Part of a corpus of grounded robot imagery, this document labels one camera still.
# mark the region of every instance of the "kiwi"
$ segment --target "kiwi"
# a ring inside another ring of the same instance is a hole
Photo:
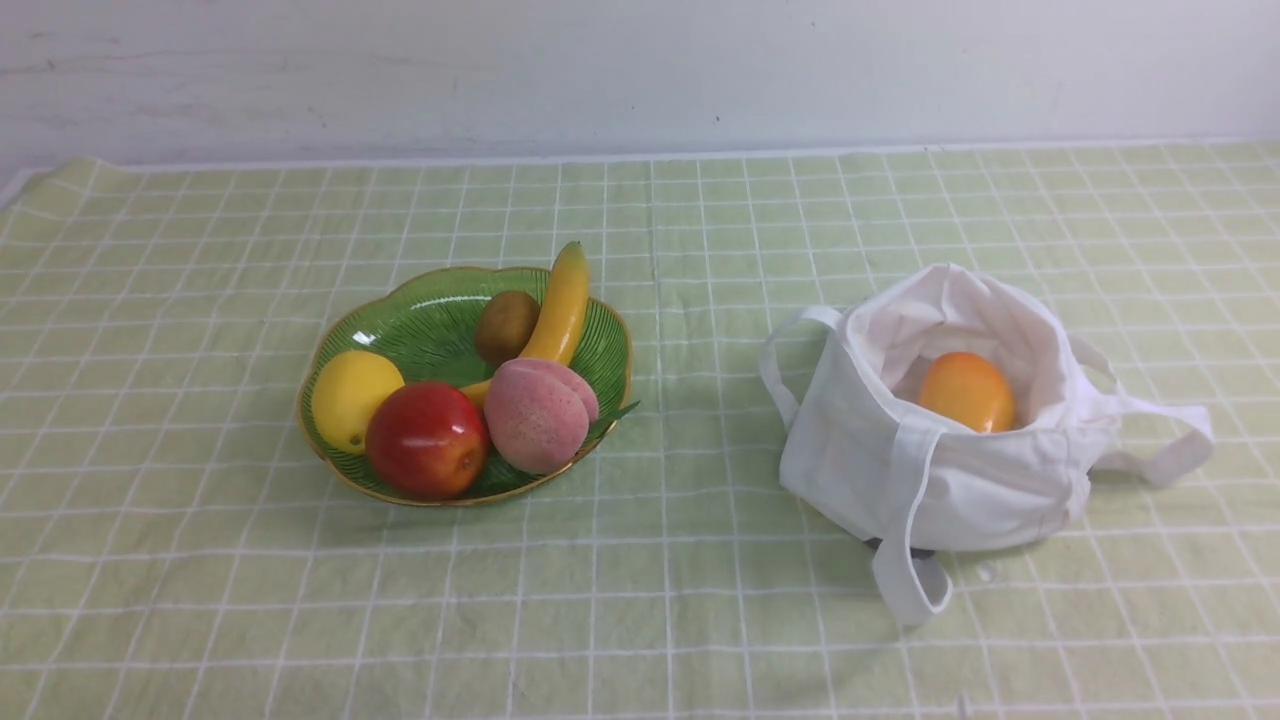
[[[534,334],[540,311],[527,292],[508,290],[494,295],[476,323],[476,355],[494,369],[520,355]]]

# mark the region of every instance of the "fake fruit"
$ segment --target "fake fruit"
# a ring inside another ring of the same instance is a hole
[[[973,352],[947,352],[934,360],[916,402],[979,433],[1007,432],[1018,418],[1004,373]]]
[[[512,468],[545,475],[573,459],[599,409],[591,386],[570,368],[520,357],[494,373],[484,416]]]
[[[532,295],[507,290],[494,295],[476,323],[476,354],[490,368],[520,355],[538,324],[539,306]]]
[[[480,477],[489,433],[458,388],[410,383],[369,423],[369,462],[387,484],[419,500],[452,500]]]
[[[543,295],[543,307],[538,314],[529,342],[520,351],[520,357],[540,357],[568,365],[577,352],[586,325],[586,304],[590,299],[591,269],[586,264],[582,243],[570,242],[561,249],[552,265],[547,292]],[[488,379],[462,388],[476,407],[484,407],[489,396]]]
[[[311,419],[325,442],[365,454],[369,420],[387,396],[404,387],[396,365],[374,352],[348,350],[325,363],[311,389]]]

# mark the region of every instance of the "orange mango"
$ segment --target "orange mango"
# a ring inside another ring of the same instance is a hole
[[[1018,401],[995,364],[973,352],[947,352],[929,365],[916,404],[979,433],[1011,430]]]

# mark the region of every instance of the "peach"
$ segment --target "peach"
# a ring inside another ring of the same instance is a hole
[[[599,409],[591,386],[570,368],[518,357],[494,373],[484,416],[490,442],[512,468],[544,475],[577,454]]]

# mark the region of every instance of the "bag handle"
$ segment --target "bag handle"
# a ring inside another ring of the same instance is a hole
[[[890,456],[887,527],[872,557],[876,587],[899,624],[916,626],[951,602],[951,578],[937,556],[911,559],[911,525],[924,500],[942,428],[915,413],[902,418]]]
[[[838,325],[842,315],[838,310],[833,307],[827,307],[824,305],[810,305],[808,307],[801,307],[792,313],[786,320],[778,323],[778,327],[773,328],[769,337],[764,341],[764,348],[760,350],[760,379],[764,380],[764,389],[769,391],[769,397],[773,398],[773,404],[777,405],[778,413],[782,414],[782,424],[786,429],[791,429],[791,424],[796,419],[796,414],[800,413],[800,404],[796,401],[796,396],[787,389],[787,386],[782,384],[782,370],[778,368],[778,352],[773,347],[778,337],[783,331],[795,325],[803,320],[813,320],[815,323],[822,323],[828,329],[835,331]]]
[[[1105,454],[1093,465],[1097,470],[1117,470],[1146,479],[1157,487],[1169,487],[1183,475],[1196,470],[1213,456],[1213,421],[1208,410],[1199,405],[1156,405],[1130,396],[1116,379],[1111,363],[1097,347],[1079,336],[1068,336],[1075,360],[1115,382],[1115,392],[1100,392],[1103,409],[1120,415],[1160,415],[1181,420],[1190,427],[1187,434],[1161,447],[1149,459],[1138,457],[1125,450]]]

